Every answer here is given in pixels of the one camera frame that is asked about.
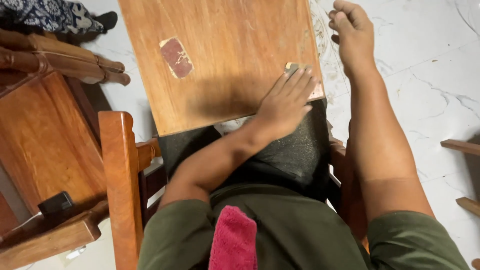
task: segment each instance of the patterned cloth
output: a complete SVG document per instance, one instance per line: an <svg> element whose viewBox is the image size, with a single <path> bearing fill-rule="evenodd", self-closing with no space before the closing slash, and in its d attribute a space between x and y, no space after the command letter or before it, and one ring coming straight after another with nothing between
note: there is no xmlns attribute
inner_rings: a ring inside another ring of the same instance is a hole
<svg viewBox="0 0 480 270"><path fill-rule="evenodd" d="M63 0L0 0L0 16L49 32L84 34L104 30L82 4Z"/></svg>

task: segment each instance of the red towel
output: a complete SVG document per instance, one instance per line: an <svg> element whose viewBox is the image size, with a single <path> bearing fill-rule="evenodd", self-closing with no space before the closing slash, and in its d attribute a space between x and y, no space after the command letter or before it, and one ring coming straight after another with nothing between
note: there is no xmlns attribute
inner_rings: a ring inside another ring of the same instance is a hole
<svg viewBox="0 0 480 270"><path fill-rule="evenodd" d="M225 206L215 226L209 270L257 270L257 224L236 206Z"/></svg>

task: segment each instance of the person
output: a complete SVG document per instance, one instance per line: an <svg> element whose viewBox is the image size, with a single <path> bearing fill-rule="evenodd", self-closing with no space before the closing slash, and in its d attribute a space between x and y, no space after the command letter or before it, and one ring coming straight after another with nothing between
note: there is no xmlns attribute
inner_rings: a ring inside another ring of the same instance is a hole
<svg viewBox="0 0 480 270"><path fill-rule="evenodd" d="M375 66L372 23L359 5L341 0L335 1L329 17L329 26L338 32L332 40L340 45L351 83L348 150L365 203L370 254L322 198L328 175L328 159L323 157L328 155L326 124L321 123L326 139L299 139L311 137L312 129L301 126L309 126L317 114L306 104L319 82L308 69L290 78L281 75L252 120L193 154L188 153L192 144L181 136L159 140L162 154L167 150L167 171L174 173L145 228L138 269L207 269L215 222L226 206L238 207L255 221L261 270L468 269L423 192ZM304 134L296 136L299 129ZM293 144L307 145L293 156L283 153L280 145L285 143L275 145L292 137ZM272 144L275 149L263 155ZM278 160L277 155L290 158ZM301 156L320 165L310 166ZM176 164L169 165L169 160ZM292 169L292 164L300 169ZM317 179L321 184L312 187Z"/></svg>

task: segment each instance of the wooden table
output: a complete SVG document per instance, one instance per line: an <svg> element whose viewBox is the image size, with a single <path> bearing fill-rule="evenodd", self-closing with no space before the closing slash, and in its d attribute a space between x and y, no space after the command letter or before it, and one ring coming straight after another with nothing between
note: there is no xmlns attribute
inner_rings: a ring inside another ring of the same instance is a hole
<svg viewBox="0 0 480 270"><path fill-rule="evenodd" d="M119 4L160 136L254 114L287 62L322 77L308 0Z"/></svg>

